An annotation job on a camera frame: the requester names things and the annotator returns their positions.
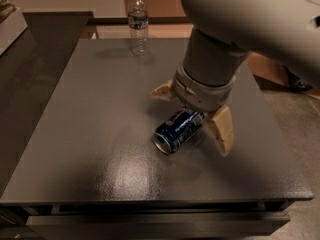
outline water bottle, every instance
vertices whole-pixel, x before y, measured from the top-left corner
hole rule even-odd
[[[149,51],[148,13],[143,0],[130,0],[128,20],[131,35],[131,50],[135,55],[144,55]]]

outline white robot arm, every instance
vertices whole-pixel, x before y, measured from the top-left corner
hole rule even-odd
[[[199,112],[222,107],[250,51],[320,87],[320,0],[182,0],[194,29],[173,79]]]

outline blue can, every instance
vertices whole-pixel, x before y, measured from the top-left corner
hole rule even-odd
[[[167,155],[176,152],[202,127],[204,118],[203,113],[182,108],[156,129],[155,145]]]

